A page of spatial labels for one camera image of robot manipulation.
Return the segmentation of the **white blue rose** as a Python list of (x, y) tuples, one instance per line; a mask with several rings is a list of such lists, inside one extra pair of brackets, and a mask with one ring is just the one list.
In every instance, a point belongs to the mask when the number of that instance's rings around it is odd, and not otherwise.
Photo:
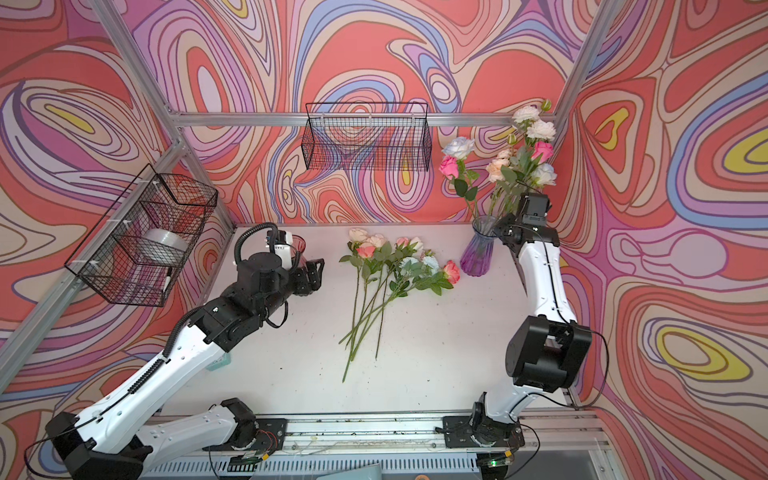
[(453, 157), (455, 159), (466, 159), (475, 149), (475, 141), (465, 138), (457, 137), (453, 139), (448, 145), (446, 145), (442, 152), (445, 156)]
[(556, 179), (554, 167), (549, 163), (542, 163), (530, 174), (530, 185), (535, 188), (555, 186)]

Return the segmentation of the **red glass vase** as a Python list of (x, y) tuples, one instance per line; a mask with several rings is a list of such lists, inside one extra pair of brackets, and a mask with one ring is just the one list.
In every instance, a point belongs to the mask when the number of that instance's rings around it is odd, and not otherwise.
[(291, 258), (291, 270), (296, 270), (305, 265), (304, 251), (306, 249), (306, 241), (296, 234), (292, 234), (289, 242), (290, 258)]

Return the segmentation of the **peach rose spray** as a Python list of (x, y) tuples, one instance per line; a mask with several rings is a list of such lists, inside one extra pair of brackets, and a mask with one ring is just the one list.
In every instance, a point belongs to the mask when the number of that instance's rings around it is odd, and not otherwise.
[(488, 181), (493, 184), (488, 213), (495, 217), (502, 216), (506, 203), (511, 198), (512, 187), (504, 175), (504, 169), (511, 166), (512, 158), (512, 150), (505, 149), (486, 166)]

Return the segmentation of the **purple ribbed glass vase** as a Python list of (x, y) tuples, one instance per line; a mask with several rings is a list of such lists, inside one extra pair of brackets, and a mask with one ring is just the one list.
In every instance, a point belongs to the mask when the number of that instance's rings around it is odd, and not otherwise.
[(497, 221), (493, 215), (481, 215), (474, 219), (473, 237), (460, 260), (460, 268), (466, 275), (482, 277), (490, 270), (496, 240), (494, 227)]

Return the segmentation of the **pink rose stem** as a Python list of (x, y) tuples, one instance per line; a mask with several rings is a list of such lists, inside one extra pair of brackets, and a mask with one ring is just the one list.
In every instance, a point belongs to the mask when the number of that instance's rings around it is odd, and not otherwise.
[(468, 220), (477, 215), (479, 174), (467, 166), (466, 158), (445, 155), (439, 166), (440, 173), (449, 181), (454, 193), (464, 200)]

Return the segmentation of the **white rose spray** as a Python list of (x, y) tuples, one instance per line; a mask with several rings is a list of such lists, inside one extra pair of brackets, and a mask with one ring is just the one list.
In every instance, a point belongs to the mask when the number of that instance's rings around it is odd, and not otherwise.
[(513, 125), (528, 145), (551, 143), (555, 139), (557, 130), (554, 123), (543, 118), (551, 109), (552, 102), (545, 99), (540, 105), (526, 105), (513, 113)]

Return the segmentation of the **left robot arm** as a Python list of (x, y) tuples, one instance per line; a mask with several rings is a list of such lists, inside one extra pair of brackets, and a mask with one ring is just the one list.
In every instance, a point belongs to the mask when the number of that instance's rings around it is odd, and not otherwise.
[(322, 259), (284, 262), (259, 252), (237, 264), (236, 281), (217, 298), (185, 314), (163, 350), (102, 400), (46, 425), (46, 439), (72, 479), (138, 479), (159, 464), (191, 452), (223, 446), (245, 449), (259, 426), (253, 411), (230, 398), (181, 420), (149, 424), (190, 379), (273, 323), (292, 295), (320, 289)]

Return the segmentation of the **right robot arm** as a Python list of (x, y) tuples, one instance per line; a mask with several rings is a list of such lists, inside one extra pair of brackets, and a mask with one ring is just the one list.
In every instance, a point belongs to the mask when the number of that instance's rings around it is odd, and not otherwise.
[(535, 399), (571, 387), (592, 345), (591, 330), (578, 323), (566, 298), (559, 237), (546, 222), (550, 207), (546, 195), (526, 193), (518, 210), (494, 226), (515, 260), (529, 315), (507, 345), (508, 378), (473, 406), (468, 428), (481, 447), (517, 439), (522, 412)]

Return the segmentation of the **small teal clock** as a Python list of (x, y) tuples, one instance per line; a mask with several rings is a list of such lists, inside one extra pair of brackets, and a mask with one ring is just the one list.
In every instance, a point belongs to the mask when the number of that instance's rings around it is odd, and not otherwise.
[(231, 354), (229, 352), (225, 352), (222, 356), (220, 356), (218, 359), (210, 363), (206, 369), (208, 371), (216, 371), (218, 369), (224, 368), (231, 364), (232, 358)]

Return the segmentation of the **silver tape roll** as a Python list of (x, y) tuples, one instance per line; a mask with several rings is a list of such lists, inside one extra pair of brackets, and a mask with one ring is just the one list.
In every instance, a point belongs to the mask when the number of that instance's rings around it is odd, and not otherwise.
[(145, 255), (153, 256), (171, 252), (184, 252), (188, 248), (188, 242), (169, 230), (152, 228), (144, 233), (140, 248)]

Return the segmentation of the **flower pile on table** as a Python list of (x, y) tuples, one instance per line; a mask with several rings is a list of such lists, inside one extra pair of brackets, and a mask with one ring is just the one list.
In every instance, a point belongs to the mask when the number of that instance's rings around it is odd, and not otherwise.
[(383, 329), (386, 309), (413, 291), (440, 296), (460, 281), (461, 270), (452, 260), (442, 263), (418, 237), (389, 240), (361, 228), (348, 233), (348, 253), (340, 258), (355, 270), (353, 313), (349, 331), (339, 344), (347, 352), (344, 376), (366, 339)]

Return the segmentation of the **metal base rail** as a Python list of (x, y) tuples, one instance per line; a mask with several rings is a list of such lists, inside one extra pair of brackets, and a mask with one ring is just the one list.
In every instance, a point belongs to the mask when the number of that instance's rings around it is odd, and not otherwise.
[(153, 468), (149, 479), (319, 479), (379, 469), (384, 479), (619, 479), (595, 418), (558, 430), (539, 411), (524, 419), (521, 446), (502, 441), (451, 448), (438, 433), (443, 412), (289, 415), (280, 450), (256, 465), (236, 452), (186, 454)]

